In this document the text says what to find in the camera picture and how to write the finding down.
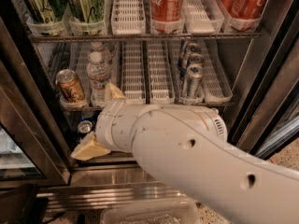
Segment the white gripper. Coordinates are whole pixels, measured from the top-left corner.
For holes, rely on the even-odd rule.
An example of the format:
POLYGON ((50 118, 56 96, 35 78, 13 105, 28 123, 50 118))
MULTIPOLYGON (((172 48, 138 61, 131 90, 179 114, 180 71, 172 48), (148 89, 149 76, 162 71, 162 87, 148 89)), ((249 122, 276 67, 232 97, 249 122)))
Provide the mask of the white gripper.
POLYGON ((105 101, 110 102, 97 118, 95 132, 86 134, 71 153, 79 161, 105 156, 112 151, 131 152, 129 134, 145 105, 129 104, 126 96, 112 82, 105 88, 105 101))

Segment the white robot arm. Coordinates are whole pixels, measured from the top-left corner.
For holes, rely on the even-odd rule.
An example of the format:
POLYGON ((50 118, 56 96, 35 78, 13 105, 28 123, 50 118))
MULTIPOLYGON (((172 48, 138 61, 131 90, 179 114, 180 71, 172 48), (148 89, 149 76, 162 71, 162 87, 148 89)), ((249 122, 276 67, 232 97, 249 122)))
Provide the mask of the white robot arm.
POLYGON ((119 89, 71 156, 130 153, 149 175, 234 224, 299 224, 299 172, 232 146, 218 112, 195 105, 138 105, 119 89))

